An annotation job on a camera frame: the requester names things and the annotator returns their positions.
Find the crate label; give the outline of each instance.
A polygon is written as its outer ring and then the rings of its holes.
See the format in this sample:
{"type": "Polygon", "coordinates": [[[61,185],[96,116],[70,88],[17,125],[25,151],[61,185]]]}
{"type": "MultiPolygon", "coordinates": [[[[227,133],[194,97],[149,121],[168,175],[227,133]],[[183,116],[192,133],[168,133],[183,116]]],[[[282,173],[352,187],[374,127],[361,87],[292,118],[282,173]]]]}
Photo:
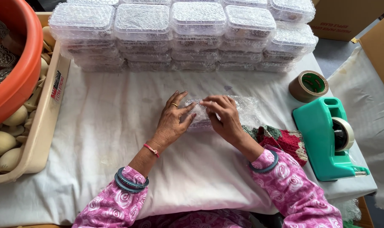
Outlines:
{"type": "Polygon", "coordinates": [[[57,70],[57,74],[55,75],[53,90],[51,92],[51,98],[53,98],[55,101],[60,100],[63,85],[64,85],[64,77],[61,75],[60,71],[57,70]]]}

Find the cardboard box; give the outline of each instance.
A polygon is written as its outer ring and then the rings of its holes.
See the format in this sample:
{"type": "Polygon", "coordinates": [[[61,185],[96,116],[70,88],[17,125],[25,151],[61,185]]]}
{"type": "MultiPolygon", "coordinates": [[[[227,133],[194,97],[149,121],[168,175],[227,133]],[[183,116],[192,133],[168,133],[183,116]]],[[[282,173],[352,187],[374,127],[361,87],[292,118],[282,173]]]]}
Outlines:
{"type": "Polygon", "coordinates": [[[384,18],[364,34],[359,42],[384,84],[384,18]]]}
{"type": "Polygon", "coordinates": [[[309,23],[319,38],[350,41],[384,13],[384,0],[313,0],[316,16],[309,23]]]}

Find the orange plastic tub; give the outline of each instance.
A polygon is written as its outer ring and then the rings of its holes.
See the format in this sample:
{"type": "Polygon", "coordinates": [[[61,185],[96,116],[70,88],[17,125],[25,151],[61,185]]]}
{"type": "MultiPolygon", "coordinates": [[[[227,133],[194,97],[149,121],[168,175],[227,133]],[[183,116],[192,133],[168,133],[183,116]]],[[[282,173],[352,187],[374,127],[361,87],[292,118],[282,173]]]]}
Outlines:
{"type": "Polygon", "coordinates": [[[43,31],[37,15],[25,0],[0,1],[0,20],[8,29],[27,35],[20,60],[0,84],[1,123],[27,101],[39,79],[43,31]]]}

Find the brown packing tape roll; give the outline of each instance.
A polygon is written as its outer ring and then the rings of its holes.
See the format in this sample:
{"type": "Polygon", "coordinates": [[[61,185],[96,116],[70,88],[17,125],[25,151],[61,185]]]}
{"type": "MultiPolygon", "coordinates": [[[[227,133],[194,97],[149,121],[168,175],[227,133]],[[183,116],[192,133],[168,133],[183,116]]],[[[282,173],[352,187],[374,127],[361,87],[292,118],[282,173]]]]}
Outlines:
{"type": "Polygon", "coordinates": [[[309,103],[328,92],[328,83],[315,71],[303,71],[290,82],[289,92],[296,100],[309,103]]]}

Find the tape roll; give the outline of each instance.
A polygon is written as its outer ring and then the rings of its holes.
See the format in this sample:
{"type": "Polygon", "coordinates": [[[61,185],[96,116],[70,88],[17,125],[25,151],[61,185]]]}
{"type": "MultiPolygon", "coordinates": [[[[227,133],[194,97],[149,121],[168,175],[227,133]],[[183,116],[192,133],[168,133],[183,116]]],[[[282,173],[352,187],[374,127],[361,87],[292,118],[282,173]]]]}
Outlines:
{"type": "Polygon", "coordinates": [[[289,92],[296,100],[309,103],[328,92],[328,83],[315,71],[303,71],[290,82],[289,92]]]}
{"type": "Polygon", "coordinates": [[[354,131],[351,125],[339,117],[332,118],[332,127],[335,134],[335,151],[346,151],[352,147],[355,141],[354,131]]]}

